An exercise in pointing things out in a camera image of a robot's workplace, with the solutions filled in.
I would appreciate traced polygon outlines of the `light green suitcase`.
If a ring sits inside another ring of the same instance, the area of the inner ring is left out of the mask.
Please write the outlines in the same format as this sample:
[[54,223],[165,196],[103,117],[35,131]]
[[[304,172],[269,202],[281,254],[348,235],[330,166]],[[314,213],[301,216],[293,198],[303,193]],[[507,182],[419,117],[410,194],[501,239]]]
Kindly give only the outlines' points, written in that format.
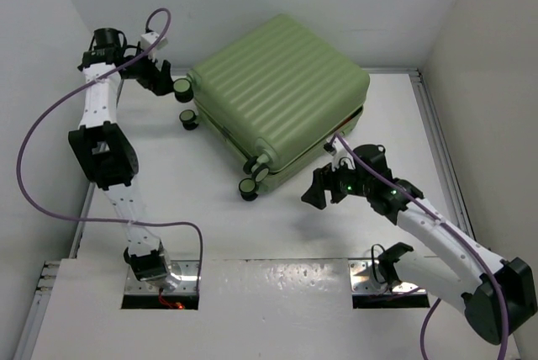
[[361,117],[369,74],[315,32],[278,14],[197,63],[173,83],[193,102],[179,119],[205,123],[239,157],[245,201],[270,193]]

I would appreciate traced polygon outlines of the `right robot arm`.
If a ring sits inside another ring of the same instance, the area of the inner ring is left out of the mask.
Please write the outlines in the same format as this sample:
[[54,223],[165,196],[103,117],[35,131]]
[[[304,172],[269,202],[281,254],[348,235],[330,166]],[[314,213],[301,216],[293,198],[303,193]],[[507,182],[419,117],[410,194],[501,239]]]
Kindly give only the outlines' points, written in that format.
[[382,145],[350,148],[340,136],[323,146],[331,163],[313,172],[302,201],[317,209],[348,196],[364,198],[370,207],[406,231],[434,256],[422,257],[398,242],[377,258],[376,275],[393,287],[413,283],[446,302],[486,342],[499,345],[537,313],[530,266],[507,260],[481,246],[443,216],[411,182],[395,177]]

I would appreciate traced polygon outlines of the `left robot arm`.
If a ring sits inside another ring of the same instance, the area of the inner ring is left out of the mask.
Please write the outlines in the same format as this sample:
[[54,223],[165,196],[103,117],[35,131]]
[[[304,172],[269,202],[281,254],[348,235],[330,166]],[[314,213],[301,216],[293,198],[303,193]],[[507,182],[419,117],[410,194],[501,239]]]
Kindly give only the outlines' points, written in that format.
[[158,292],[170,292],[178,281],[161,238],[141,223],[145,206],[137,181],[139,161],[117,121],[117,104],[125,79],[135,79],[158,96],[173,89],[168,61],[159,65],[156,49],[166,42],[150,29],[141,35],[133,55],[126,55],[121,31],[95,30],[78,69],[87,90],[82,119],[68,142],[87,179],[104,192],[123,222],[128,245],[124,260],[136,279]]

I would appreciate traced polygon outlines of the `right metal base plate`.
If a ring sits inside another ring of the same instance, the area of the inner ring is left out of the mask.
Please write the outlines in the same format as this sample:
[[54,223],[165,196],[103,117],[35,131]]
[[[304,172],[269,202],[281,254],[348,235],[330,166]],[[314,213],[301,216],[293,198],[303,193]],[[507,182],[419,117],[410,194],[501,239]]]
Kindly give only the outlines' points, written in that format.
[[373,268],[377,268],[377,259],[358,258],[348,261],[348,270],[351,283],[351,292],[355,296],[372,296],[373,298],[396,298],[413,294],[425,294],[424,289],[419,289],[415,284],[402,282],[388,287],[383,282],[381,273],[376,270],[377,278],[374,278]]

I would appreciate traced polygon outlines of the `metal base plate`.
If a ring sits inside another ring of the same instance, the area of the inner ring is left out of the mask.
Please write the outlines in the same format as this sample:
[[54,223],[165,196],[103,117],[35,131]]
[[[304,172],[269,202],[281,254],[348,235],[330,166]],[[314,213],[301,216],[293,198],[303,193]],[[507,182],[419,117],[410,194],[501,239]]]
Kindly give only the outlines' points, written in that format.
[[136,279],[131,268],[127,270],[124,284],[124,295],[157,296],[160,289],[164,295],[195,295],[198,281],[199,261],[171,261],[171,276],[165,287],[153,282],[142,282]]
[[424,289],[419,289],[415,284],[402,282],[388,287],[383,282],[381,273],[376,270],[377,278],[374,278],[373,268],[377,268],[377,259],[358,258],[348,261],[348,270],[351,283],[351,292],[355,296],[372,296],[373,298],[396,298],[413,294],[425,294]]

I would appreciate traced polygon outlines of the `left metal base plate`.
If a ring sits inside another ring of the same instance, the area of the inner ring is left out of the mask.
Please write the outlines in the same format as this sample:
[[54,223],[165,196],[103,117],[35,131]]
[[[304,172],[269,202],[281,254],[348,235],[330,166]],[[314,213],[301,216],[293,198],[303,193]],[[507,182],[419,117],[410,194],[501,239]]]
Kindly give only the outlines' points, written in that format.
[[164,295],[195,295],[198,281],[199,261],[171,261],[171,276],[165,287],[153,282],[142,282],[136,279],[131,268],[127,270],[124,284],[124,295],[157,296],[160,289]]

